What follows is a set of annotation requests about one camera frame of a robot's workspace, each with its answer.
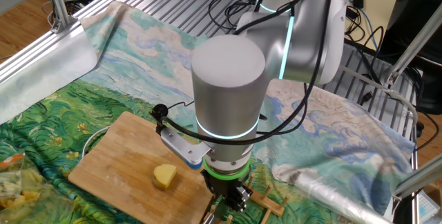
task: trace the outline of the clear plastic bag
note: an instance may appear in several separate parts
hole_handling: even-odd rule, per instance
[[[9,190],[0,194],[0,224],[71,223],[74,202],[55,190],[24,153],[0,163],[1,180]]]
[[[0,162],[0,201],[10,200],[20,195],[24,156],[20,153]]]

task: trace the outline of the painted cloth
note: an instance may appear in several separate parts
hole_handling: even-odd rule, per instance
[[[0,146],[10,153],[24,150],[41,174],[75,202],[66,223],[137,223],[69,183],[67,176],[87,139],[123,111],[153,122],[148,112],[155,104],[190,102],[192,50],[206,37],[192,37],[120,2],[81,24],[101,56],[97,67],[1,125]],[[302,84],[272,81],[261,111],[268,120],[258,129],[278,126],[302,97]],[[170,118],[196,130],[193,106],[171,109]],[[300,115],[288,128],[299,119]],[[263,192],[273,183],[269,197],[278,203],[291,196],[282,217],[270,216],[272,224],[338,223],[336,213],[293,186],[290,173],[300,168],[333,180],[383,214],[394,188],[411,171],[413,146],[359,105],[315,87],[301,128],[253,148],[253,188]],[[233,215],[233,223],[260,222],[262,208],[247,205],[244,213]]]

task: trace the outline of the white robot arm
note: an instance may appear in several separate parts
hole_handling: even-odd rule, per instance
[[[294,16],[281,15],[294,5]],[[251,194],[243,184],[253,144],[278,135],[301,110],[314,84],[328,83],[336,74],[346,5],[347,0],[292,0],[273,14],[248,12],[236,35],[213,37],[197,47],[192,81],[198,133],[168,119],[164,105],[153,109],[164,144],[193,168],[204,163],[207,187],[232,210],[243,211]],[[273,79],[310,85],[290,118],[256,138],[260,109]],[[187,143],[163,121],[203,142]]]

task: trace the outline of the wooden cutting board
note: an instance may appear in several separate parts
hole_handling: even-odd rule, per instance
[[[156,166],[177,174],[163,192],[152,184]],[[211,193],[199,170],[166,148],[155,125],[124,112],[69,175],[69,181],[143,223],[199,223]]]

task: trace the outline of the yellow food piece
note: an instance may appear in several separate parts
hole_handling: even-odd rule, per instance
[[[158,189],[166,190],[177,173],[177,167],[173,165],[160,165],[153,170],[152,183]]]
[[[25,203],[25,202],[26,202],[25,196],[19,196],[19,197],[15,198],[14,206],[17,206],[17,205]]]
[[[6,202],[6,206],[7,206],[7,207],[14,207],[14,202],[13,202],[12,200],[8,200],[8,201]]]
[[[26,200],[33,200],[33,199],[36,199],[40,196],[40,194],[38,194],[37,192],[29,192],[26,190],[22,190],[21,194],[24,195]]]
[[[20,185],[10,182],[4,182],[3,187],[5,187],[6,192],[8,192],[9,194],[13,194],[14,192],[20,189]]]

